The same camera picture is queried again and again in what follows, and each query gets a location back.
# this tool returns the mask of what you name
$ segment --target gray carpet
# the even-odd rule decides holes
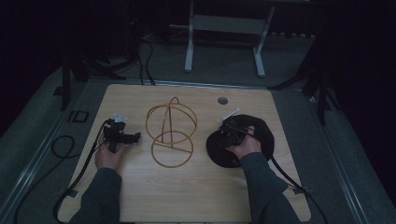
[[[256,76],[252,51],[247,45],[237,48],[214,47],[216,43],[207,41],[197,41],[190,73],[183,70],[186,45],[182,41],[153,44],[148,68],[157,84],[185,82],[194,83],[193,85],[220,84],[262,89],[292,77],[312,40],[305,37],[269,36],[262,52],[267,73],[264,78]],[[143,44],[140,52],[145,62],[150,53],[149,45]],[[3,146],[0,150],[0,203],[9,202],[7,197],[17,184],[23,168],[43,142],[45,159],[33,182],[59,160],[50,153],[52,141],[46,137],[49,131],[55,130],[55,135],[50,136],[51,140],[63,134],[71,134],[76,140],[73,153],[78,153],[85,144],[106,86],[116,82],[139,84],[139,71],[137,65],[119,71],[120,75],[128,77],[126,81],[114,81],[96,74],[87,84],[74,83],[74,101],[64,112],[59,111],[61,98],[52,95],[54,89],[61,85],[61,74],[58,71],[50,76],[0,140]],[[297,91],[303,85],[302,81],[288,90],[274,91],[279,116],[303,185],[312,190],[313,197],[323,209],[329,223],[396,223],[395,209],[380,186],[343,113],[337,110],[327,111],[328,125],[319,125],[314,112],[316,104]],[[72,110],[89,112],[87,122],[67,122]],[[68,144],[63,139],[57,146],[65,151]],[[64,161],[32,191],[21,207],[19,223],[56,223],[51,213],[52,206],[67,187],[77,161],[78,159]],[[350,195],[351,192],[356,194],[358,200]],[[307,223],[324,223],[311,201],[309,206],[312,218]],[[3,221],[12,223],[10,219],[2,220],[2,223]]]

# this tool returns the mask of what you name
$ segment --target gold wire frame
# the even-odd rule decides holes
[[[177,107],[176,105],[185,107],[186,109],[188,109],[188,110],[193,114],[193,116],[190,115],[189,113],[187,113],[185,110],[183,110],[183,109]],[[150,116],[152,115],[152,113],[153,113],[155,110],[157,110],[158,108],[162,108],[162,107],[165,107],[165,108],[166,108],[165,114],[164,114],[164,116],[163,116],[162,131],[161,131],[161,133],[160,133],[158,136],[154,136],[154,135],[149,131],[149,118],[150,118]],[[185,114],[187,117],[190,118],[190,120],[191,120],[192,123],[194,124],[194,129],[192,130],[192,132],[191,132],[190,134],[186,134],[186,133],[183,133],[183,132],[180,132],[180,131],[175,131],[175,130],[173,130],[173,126],[172,126],[172,109],[178,110],[178,111],[182,112],[183,114]],[[165,124],[166,124],[167,119],[169,119],[169,131],[165,131],[165,130],[164,130],[164,129],[165,129]],[[196,131],[196,129],[197,129],[197,123],[198,123],[198,121],[197,121],[197,117],[196,117],[195,113],[194,113],[188,106],[181,104],[181,103],[179,102],[179,100],[177,99],[177,97],[172,98],[172,100],[171,100],[168,104],[165,104],[165,105],[157,105],[157,106],[152,107],[152,108],[148,111],[147,118],[146,118],[146,131],[147,131],[148,135],[154,140],[154,141],[152,142],[152,145],[151,145],[151,155],[152,155],[152,158],[153,158],[158,164],[160,164],[160,165],[163,166],[163,167],[167,167],[167,168],[177,168],[177,167],[179,167],[179,166],[184,165],[187,161],[190,160],[190,158],[191,158],[191,156],[192,156],[192,152],[193,152],[194,147],[193,147],[193,143],[192,143],[192,141],[191,141],[191,137],[192,137],[192,135],[195,133],[195,131]],[[168,133],[170,133],[170,139],[171,139],[171,140],[170,140],[170,142],[165,142],[164,139],[163,139],[163,137],[164,137],[166,134],[168,134]],[[182,135],[184,135],[184,138],[181,139],[181,140],[178,140],[178,141],[174,141],[174,137],[173,137],[174,133],[182,134]],[[190,144],[191,144],[191,151],[189,151],[189,150],[187,150],[187,149],[184,149],[184,148],[175,147],[175,144],[184,142],[184,141],[186,141],[186,140],[189,140],[189,141],[190,141]],[[180,163],[180,164],[177,164],[177,165],[166,165],[166,164],[163,164],[162,162],[160,162],[160,161],[155,157],[154,146],[156,146],[156,145],[157,145],[157,146],[160,146],[160,147],[168,147],[168,148],[172,148],[172,149],[174,149],[174,150],[179,150],[179,151],[187,152],[187,153],[190,153],[190,156],[189,156],[186,160],[184,160],[182,163]]]

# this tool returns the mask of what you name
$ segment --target handheld camera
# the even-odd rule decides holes
[[[239,127],[238,123],[230,117],[223,121],[219,130],[223,134],[224,138],[219,140],[219,146],[226,148],[229,146],[239,146],[247,135],[246,128]]]
[[[114,119],[109,119],[106,123],[108,126],[104,126],[105,141],[110,143],[109,150],[113,153],[116,152],[117,143],[132,144],[137,143],[140,138],[140,133],[125,134],[123,132],[125,128],[124,122],[116,122]]]

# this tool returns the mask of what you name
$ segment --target dark background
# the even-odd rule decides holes
[[[113,14],[103,11],[111,2],[118,4],[112,7]],[[216,2],[201,1],[196,10],[210,14],[215,9],[220,10],[216,13],[224,15],[248,14],[261,18],[264,15],[257,9],[259,7],[252,9],[250,6],[273,4],[247,1],[246,7],[236,7],[236,1],[227,1],[227,5],[218,7]],[[149,24],[164,39],[170,23],[188,24],[188,1],[127,3],[130,21]],[[396,203],[395,1],[332,2],[343,7],[327,4],[324,7],[321,3],[276,3],[270,31],[316,35],[320,45],[333,52],[331,58],[319,57],[334,62],[331,87],[389,197]],[[111,45],[111,39],[116,37],[101,35],[101,29],[110,28],[98,27],[99,20],[125,13],[122,6],[123,2],[117,1],[0,2],[0,134],[20,114],[44,79],[61,66],[65,52],[81,50],[93,58],[105,60],[111,50],[122,51],[121,46],[128,39]],[[116,29],[114,34],[119,31],[117,26],[113,29]]]

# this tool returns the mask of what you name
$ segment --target white metal frame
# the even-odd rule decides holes
[[[260,35],[261,39],[259,44],[255,48],[253,48],[253,55],[256,62],[257,75],[259,77],[264,77],[265,72],[264,66],[262,65],[261,52],[262,46],[264,45],[265,37],[268,34],[268,29],[271,24],[271,19],[274,15],[274,11],[275,7],[271,7],[266,20],[198,15],[194,14],[194,0],[190,0],[189,45],[187,46],[187,55],[184,71],[190,72],[192,70],[192,58],[194,53],[194,30],[207,30]]]

